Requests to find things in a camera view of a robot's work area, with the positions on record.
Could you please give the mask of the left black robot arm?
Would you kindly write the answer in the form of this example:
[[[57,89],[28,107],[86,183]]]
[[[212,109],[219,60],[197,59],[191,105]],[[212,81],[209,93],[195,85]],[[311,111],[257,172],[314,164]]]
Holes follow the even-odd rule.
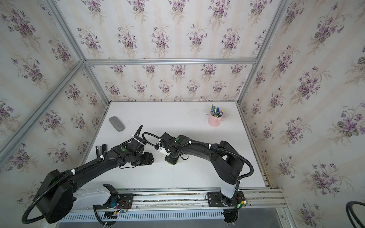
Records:
[[[151,165],[152,153],[144,152],[147,142],[139,136],[104,151],[96,159],[64,172],[50,172],[39,188],[33,202],[22,216],[23,224],[45,219],[55,223],[71,212],[77,197],[74,194],[96,177],[130,163],[133,167]]]

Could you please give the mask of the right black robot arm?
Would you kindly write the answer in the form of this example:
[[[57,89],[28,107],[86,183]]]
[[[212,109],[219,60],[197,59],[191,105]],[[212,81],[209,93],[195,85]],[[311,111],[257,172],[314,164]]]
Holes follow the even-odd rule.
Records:
[[[234,198],[241,180],[254,173],[253,165],[226,141],[207,143],[193,140],[185,135],[175,138],[164,133],[154,148],[165,154],[171,164],[183,154],[210,161],[223,181],[221,194],[227,199]]]

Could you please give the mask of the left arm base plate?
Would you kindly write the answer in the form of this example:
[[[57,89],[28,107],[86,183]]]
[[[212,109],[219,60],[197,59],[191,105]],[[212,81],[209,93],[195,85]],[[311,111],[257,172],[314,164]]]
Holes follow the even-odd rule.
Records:
[[[115,210],[121,212],[127,212],[131,209],[133,204],[134,194],[131,193],[122,193],[117,195],[113,195],[107,202],[103,205],[96,205],[96,210]]]

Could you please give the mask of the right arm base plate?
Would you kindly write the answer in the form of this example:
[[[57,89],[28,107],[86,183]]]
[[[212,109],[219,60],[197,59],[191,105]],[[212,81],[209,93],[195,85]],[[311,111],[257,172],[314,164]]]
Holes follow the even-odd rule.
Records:
[[[232,198],[224,196],[221,192],[208,192],[206,200],[209,207],[235,207],[240,208],[247,204],[243,192],[236,191]]]

